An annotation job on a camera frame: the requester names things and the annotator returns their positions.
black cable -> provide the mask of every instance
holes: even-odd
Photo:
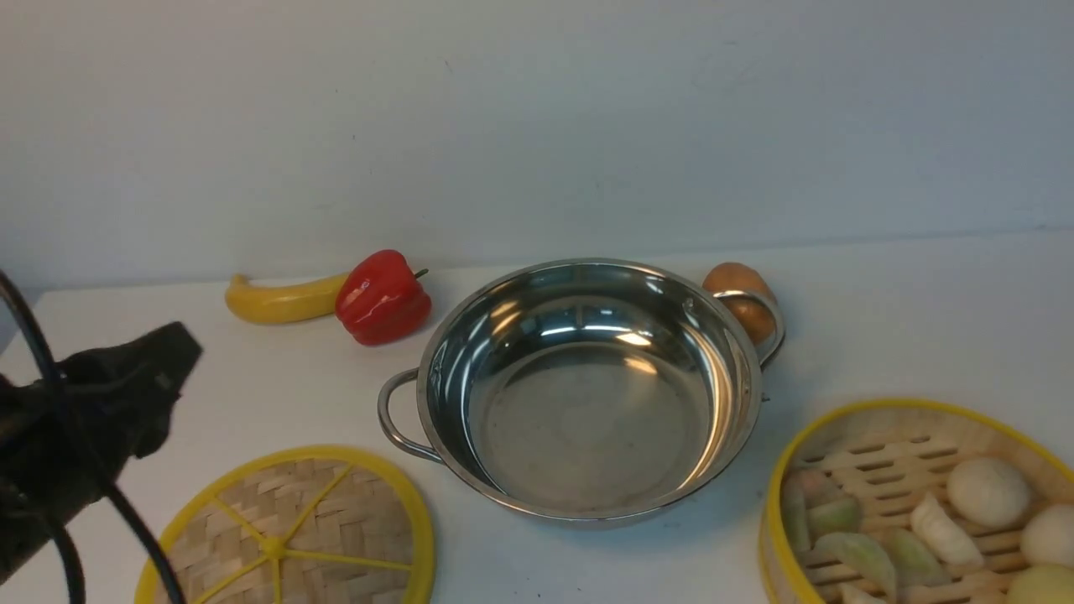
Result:
[[[63,522],[50,514],[41,514],[38,519],[44,524],[48,536],[53,537],[56,549],[60,551],[63,575],[68,581],[68,600],[71,604],[86,604],[86,575],[82,572],[82,559],[78,558],[78,550],[71,540],[71,533],[67,532]]]
[[[63,376],[60,374],[59,365],[56,363],[56,359],[53,358],[53,353],[48,348],[48,342],[41,332],[41,326],[38,325],[38,320],[34,318],[32,311],[30,311],[30,306],[23,298],[23,294],[19,293],[15,285],[10,278],[8,278],[8,274],[2,270],[0,270],[0,297],[3,298],[4,303],[6,303],[8,308],[11,311],[12,317],[23,331],[23,336],[26,339],[26,345],[29,347],[30,354],[33,356],[33,360],[38,365],[38,371],[41,372],[45,391],[53,400],[53,411],[59,417],[60,423],[67,431],[68,438],[75,448],[76,457],[79,459],[85,470],[89,472],[93,481],[97,484],[97,487],[103,492],[104,497],[108,498],[108,501],[112,502],[116,512],[119,513],[119,516],[125,522],[127,522],[131,531],[134,532],[134,536],[136,536],[139,542],[141,542],[146,553],[149,555],[149,560],[157,569],[157,574],[160,576],[161,584],[164,587],[164,592],[172,601],[172,604],[186,604],[186,598],[183,595],[183,589],[179,587],[179,579],[175,575],[175,570],[172,569],[171,563],[169,563],[168,557],[164,555],[164,550],[161,549],[160,544],[158,544],[157,540],[153,536],[153,532],[150,532],[149,528],[145,526],[145,522],[134,510],[134,507],[131,505],[127,497],[119,490],[119,487],[115,484],[115,481],[108,477],[107,472],[105,472],[104,466],[101,464],[101,461],[97,456],[97,451],[95,451],[90,445],[89,438],[86,436],[86,433],[82,428],[82,418],[78,416],[74,406],[69,403],[63,388]],[[66,529],[63,530],[63,534],[67,535]],[[74,544],[71,542],[70,535],[67,535],[67,542],[73,549]],[[77,569],[69,569],[68,563],[64,562],[64,573],[68,575],[69,587],[71,574],[74,570],[77,570],[77,584],[84,583],[81,563]]]
[[[6,486],[15,491],[12,494],[17,498],[19,505],[15,508],[5,508],[3,515],[8,518],[32,518],[41,522],[56,544],[56,549],[59,550],[63,575],[67,577],[68,600],[71,604],[86,604],[86,575],[82,571],[82,559],[78,557],[74,541],[71,540],[71,533],[67,531],[63,522],[47,512],[47,508],[34,506],[29,497],[16,485]]]

yellow spoke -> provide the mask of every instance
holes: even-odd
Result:
[[[328,497],[329,491],[334,489],[336,485],[343,481],[343,479],[347,476],[347,474],[350,474],[350,469],[353,466],[354,466],[353,464],[348,463],[347,466],[343,469],[343,472],[340,472],[338,476],[333,478],[332,481],[329,483],[326,487],[321,489],[321,492],[317,493],[317,497],[314,498],[314,501],[309,502],[309,505],[307,505],[306,508],[302,510],[302,514],[299,515],[299,519],[294,521],[294,526],[291,527],[291,530],[289,530],[287,534],[284,536],[285,544],[291,541],[291,537],[294,536],[294,533],[299,532],[299,529],[302,527],[302,523],[305,522],[306,518],[308,518],[309,515],[313,514],[314,509],[317,508],[317,504],[320,503],[321,500],[323,500],[325,497]]]
[[[253,569],[257,569],[258,566],[260,566],[267,559],[268,559],[267,557],[262,556],[261,558],[258,558],[253,562],[250,562],[249,564],[247,564],[247,565],[243,566],[242,569],[235,571],[234,573],[232,573],[231,575],[229,575],[228,577],[226,577],[222,581],[220,581],[220,583],[216,584],[215,586],[213,586],[212,589],[208,589],[204,593],[202,593],[201,595],[199,595],[198,600],[194,600],[191,604],[205,604],[206,602],[208,602],[209,598],[213,598],[217,593],[220,593],[220,590],[222,590],[223,588],[226,588],[229,585],[231,585],[231,584],[235,583],[236,580],[238,580],[238,577],[242,577],[246,573],[249,573]]]
[[[279,560],[272,561],[272,592],[276,604],[284,604],[284,579],[279,576]]]
[[[235,512],[227,503],[223,503],[222,501],[220,501],[220,498],[218,498],[218,497],[213,497],[213,503],[215,503],[217,505],[217,507],[219,507],[220,509],[222,509],[224,514],[227,514],[229,517],[231,517],[232,520],[234,520],[235,522],[237,522],[240,527],[246,529],[246,532],[250,533],[250,536],[252,536],[253,538],[256,538],[258,541],[258,543],[260,543],[261,545],[264,545],[264,543],[265,543],[265,536],[262,535],[260,531],[258,531],[257,529],[255,529],[252,524],[250,524],[249,522],[247,522],[246,518],[243,518],[242,516],[240,516],[237,512]]]
[[[374,566],[376,569],[390,569],[392,571],[410,571],[410,565],[402,562],[373,560],[371,558],[355,558],[353,556],[339,556],[338,553],[324,553],[323,551],[300,551],[297,549],[288,549],[287,557],[320,560],[321,562],[338,562],[340,564],[357,564],[359,566]]]

bamboo steamer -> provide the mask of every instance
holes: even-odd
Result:
[[[952,509],[945,485],[960,461],[997,457],[1017,468],[1034,490],[1029,512],[1001,530],[974,524]],[[780,488],[790,470],[829,474],[861,503],[861,532],[910,528],[910,513],[931,491],[973,537],[985,569],[947,566],[955,583],[899,590],[900,604],[1002,604],[1011,581],[1028,564],[1021,531],[1054,502],[1074,502],[1074,472],[1043,447],[993,419],[960,407],[920,400],[879,400],[836,411],[802,431],[783,451],[772,474],[760,526],[761,579],[771,604],[825,604],[840,600],[850,583],[873,595],[880,588],[834,558],[809,551],[796,560],[780,512]]]
[[[195,495],[160,537],[191,604],[427,604],[433,528],[390,462],[337,446],[279,451]],[[169,599],[149,563],[135,604]]]

red bell pepper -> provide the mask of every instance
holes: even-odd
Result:
[[[433,308],[406,258],[382,249],[350,272],[336,296],[335,315],[359,344],[377,346],[413,333]]]

white table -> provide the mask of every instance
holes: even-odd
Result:
[[[604,533],[509,514],[442,466],[396,450],[377,425],[384,379],[413,366],[437,320],[509,267],[423,277],[434,320],[376,349],[354,344],[331,317],[278,328],[243,323],[224,307],[220,283],[48,292],[35,311],[60,358],[173,319],[205,347],[175,407],[171,438],[120,478],[155,531],[203,486],[255,457],[315,443],[362,447],[402,466],[426,498],[437,534],[437,603],[763,602],[755,544],[772,464],[810,419],[862,398],[921,396],[970,406],[1074,463],[1074,232],[638,258],[697,279],[731,259],[760,270],[786,314],[786,348],[766,375],[772,400],[724,475],[669,514]],[[16,383],[35,378],[21,340],[0,359],[0,372]],[[412,386],[397,396],[412,400]],[[419,435],[412,407],[395,405],[402,428]],[[89,602],[130,602],[145,558],[116,514],[99,503],[70,529]],[[64,598],[52,547],[0,587],[3,602]]]

